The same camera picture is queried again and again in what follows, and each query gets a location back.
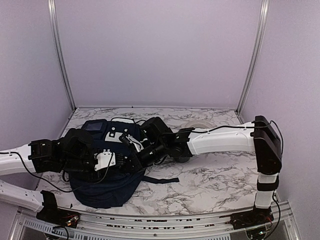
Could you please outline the navy blue student backpack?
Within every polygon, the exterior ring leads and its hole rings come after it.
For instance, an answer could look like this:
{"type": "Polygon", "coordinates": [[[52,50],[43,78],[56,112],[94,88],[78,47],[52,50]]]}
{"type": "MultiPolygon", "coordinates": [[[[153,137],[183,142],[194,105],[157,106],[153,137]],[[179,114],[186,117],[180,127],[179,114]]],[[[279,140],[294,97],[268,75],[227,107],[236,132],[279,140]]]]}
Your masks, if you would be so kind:
{"type": "MultiPolygon", "coordinates": [[[[96,153],[110,150],[115,157],[129,158],[130,149],[119,137],[129,134],[137,143],[146,141],[140,125],[129,118],[113,118],[112,120],[87,120],[81,127],[93,137],[92,146],[96,153]]],[[[121,207],[134,194],[141,182],[151,184],[178,183],[176,178],[153,178],[145,175],[146,170],[136,173],[122,171],[119,167],[108,164],[100,171],[68,172],[69,184],[75,198],[83,205],[96,209],[121,207]]]]}

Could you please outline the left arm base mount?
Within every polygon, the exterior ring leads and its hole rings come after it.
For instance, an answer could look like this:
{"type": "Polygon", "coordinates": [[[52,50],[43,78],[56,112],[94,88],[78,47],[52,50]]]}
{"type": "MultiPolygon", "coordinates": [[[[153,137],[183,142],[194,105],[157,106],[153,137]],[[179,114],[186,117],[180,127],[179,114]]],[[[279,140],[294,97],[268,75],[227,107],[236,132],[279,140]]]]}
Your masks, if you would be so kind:
{"type": "Polygon", "coordinates": [[[76,229],[80,220],[80,213],[58,207],[55,195],[52,192],[42,190],[42,209],[36,214],[38,220],[58,226],[76,229]]]}

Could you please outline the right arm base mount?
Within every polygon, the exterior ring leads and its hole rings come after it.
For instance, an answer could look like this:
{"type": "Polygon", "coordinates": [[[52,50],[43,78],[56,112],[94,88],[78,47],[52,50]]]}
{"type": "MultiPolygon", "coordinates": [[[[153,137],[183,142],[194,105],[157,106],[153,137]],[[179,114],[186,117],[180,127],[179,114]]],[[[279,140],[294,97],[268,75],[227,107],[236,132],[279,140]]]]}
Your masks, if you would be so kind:
{"type": "Polygon", "coordinates": [[[230,220],[225,224],[232,225],[234,230],[272,223],[274,220],[271,207],[257,208],[254,206],[251,210],[232,213],[229,217],[230,220]]]}

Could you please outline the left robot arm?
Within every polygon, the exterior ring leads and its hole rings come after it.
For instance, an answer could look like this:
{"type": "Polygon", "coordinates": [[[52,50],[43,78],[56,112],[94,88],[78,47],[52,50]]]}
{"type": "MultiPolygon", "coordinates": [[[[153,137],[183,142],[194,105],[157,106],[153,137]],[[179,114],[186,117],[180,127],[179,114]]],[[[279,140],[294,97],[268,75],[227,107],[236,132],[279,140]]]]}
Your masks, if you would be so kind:
{"type": "Polygon", "coordinates": [[[121,207],[135,193],[144,171],[123,172],[130,149],[123,143],[104,141],[97,131],[71,128],[57,140],[41,139],[1,152],[2,176],[29,173],[68,173],[71,193],[87,207],[121,207]]]}

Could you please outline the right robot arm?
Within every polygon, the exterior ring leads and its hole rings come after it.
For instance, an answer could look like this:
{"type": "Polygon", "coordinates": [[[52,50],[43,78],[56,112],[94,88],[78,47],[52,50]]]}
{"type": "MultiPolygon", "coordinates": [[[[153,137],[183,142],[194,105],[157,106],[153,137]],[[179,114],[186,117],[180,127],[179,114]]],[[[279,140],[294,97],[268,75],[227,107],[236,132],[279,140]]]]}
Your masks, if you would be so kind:
{"type": "Polygon", "coordinates": [[[202,154],[218,152],[255,153],[258,171],[254,208],[247,219],[258,224],[267,216],[273,195],[279,186],[284,140],[278,125],[258,115],[241,125],[221,125],[211,129],[183,128],[173,132],[159,117],[145,121],[140,129],[146,137],[143,145],[132,137],[133,160],[130,169],[144,168],[166,156],[178,162],[202,154]]]}

